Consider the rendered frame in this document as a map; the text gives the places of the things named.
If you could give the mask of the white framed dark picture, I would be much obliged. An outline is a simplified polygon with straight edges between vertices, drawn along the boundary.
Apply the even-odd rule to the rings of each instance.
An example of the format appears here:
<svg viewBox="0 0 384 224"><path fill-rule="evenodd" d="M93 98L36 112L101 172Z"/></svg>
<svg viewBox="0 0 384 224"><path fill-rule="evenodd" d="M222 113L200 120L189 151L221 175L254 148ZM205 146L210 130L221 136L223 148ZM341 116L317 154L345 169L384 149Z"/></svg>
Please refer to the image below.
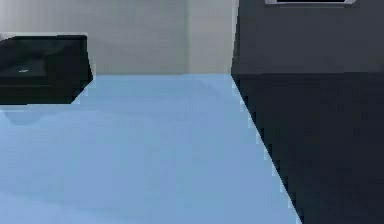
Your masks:
<svg viewBox="0 0 384 224"><path fill-rule="evenodd" d="M355 3L357 0L264 0L265 4L336 4L336 5L349 5Z"/></svg>

